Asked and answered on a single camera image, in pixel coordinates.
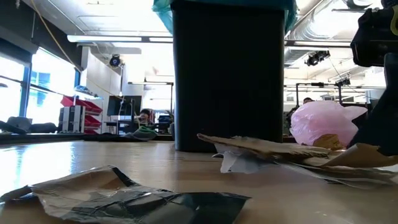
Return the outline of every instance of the ceiling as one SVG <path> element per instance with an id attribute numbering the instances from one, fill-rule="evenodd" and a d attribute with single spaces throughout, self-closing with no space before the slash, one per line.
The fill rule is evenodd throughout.
<path id="1" fill-rule="evenodd" d="M 31 0 L 23 0 L 31 5 Z M 153 0 L 34 0 L 39 11 L 50 22 L 55 24 L 66 34 L 70 35 L 171 35 L 152 12 Z M 335 12 L 350 10 L 344 3 L 347 0 L 297 0 L 298 23 L 285 38 L 301 40 L 347 40 L 351 41 L 358 26 L 356 21 L 361 13 Z M 358 4 L 371 0 L 350 0 Z M 373 7 L 381 7 L 380 1 L 373 1 Z M 163 47 L 161 54 L 155 54 L 154 47 L 145 44 L 117 43 L 97 44 L 98 57 L 108 63 L 114 50 L 120 48 L 141 48 L 143 57 L 154 63 L 161 70 L 173 71 L 172 61 L 161 60 L 160 56 L 172 58 L 172 48 Z M 349 72 L 353 85 L 372 85 L 373 80 L 366 78 L 366 68 L 357 68 L 352 60 L 350 49 L 329 48 L 331 57 L 317 66 L 308 67 L 304 64 L 309 52 L 313 49 L 286 49 L 285 61 L 289 66 L 285 69 L 285 84 L 297 82 L 332 82 L 339 74 Z M 122 55 L 124 60 L 130 56 Z"/>

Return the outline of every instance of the white wall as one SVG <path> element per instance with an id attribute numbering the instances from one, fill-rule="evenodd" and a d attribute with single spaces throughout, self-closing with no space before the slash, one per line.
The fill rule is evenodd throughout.
<path id="1" fill-rule="evenodd" d="M 85 59 L 82 60 L 83 68 L 85 71 L 81 74 L 81 85 L 85 85 L 90 91 L 98 94 L 104 98 L 104 100 L 90 100 L 100 108 L 102 108 L 102 116 L 95 117 L 98 121 L 111 121 L 111 117 L 107 116 L 108 101 L 110 95 L 119 96 L 121 86 L 121 76 L 114 70 L 106 66 L 91 52 L 90 48 L 85 47 L 83 55 L 86 55 Z M 103 123 L 102 132 L 108 132 L 108 128 Z"/>

